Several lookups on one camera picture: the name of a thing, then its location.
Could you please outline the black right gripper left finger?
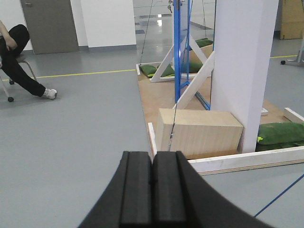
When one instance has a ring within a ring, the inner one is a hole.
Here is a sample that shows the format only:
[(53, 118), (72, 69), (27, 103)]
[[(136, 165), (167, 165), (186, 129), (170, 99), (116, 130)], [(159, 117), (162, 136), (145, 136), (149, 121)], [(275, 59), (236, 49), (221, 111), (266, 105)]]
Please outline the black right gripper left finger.
[(148, 228), (151, 213), (151, 160), (147, 152), (124, 151), (108, 186), (81, 228)]

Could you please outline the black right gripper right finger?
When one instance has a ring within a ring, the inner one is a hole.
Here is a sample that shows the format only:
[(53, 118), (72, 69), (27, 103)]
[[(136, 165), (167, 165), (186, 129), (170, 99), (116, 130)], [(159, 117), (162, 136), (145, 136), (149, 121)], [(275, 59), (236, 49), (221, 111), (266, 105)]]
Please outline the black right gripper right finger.
[(212, 188), (181, 152), (158, 152), (152, 166), (153, 228), (268, 228)]

